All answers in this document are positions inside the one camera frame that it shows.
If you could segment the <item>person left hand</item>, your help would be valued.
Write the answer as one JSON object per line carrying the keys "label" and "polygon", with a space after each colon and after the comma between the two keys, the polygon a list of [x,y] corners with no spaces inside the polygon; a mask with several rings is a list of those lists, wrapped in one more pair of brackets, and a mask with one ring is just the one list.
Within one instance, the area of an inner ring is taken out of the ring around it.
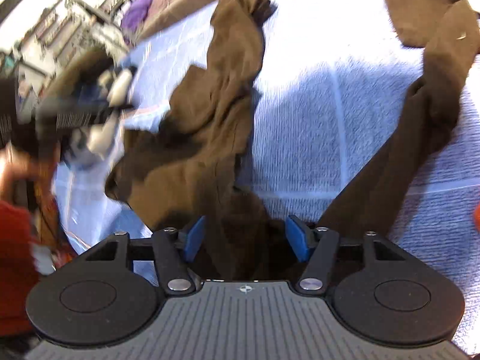
{"label": "person left hand", "polygon": [[40,162],[27,153],[16,150],[12,144],[1,149],[1,200],[13,203],[16,185],[22,180],[39,180],[49,169],[48,162]]}

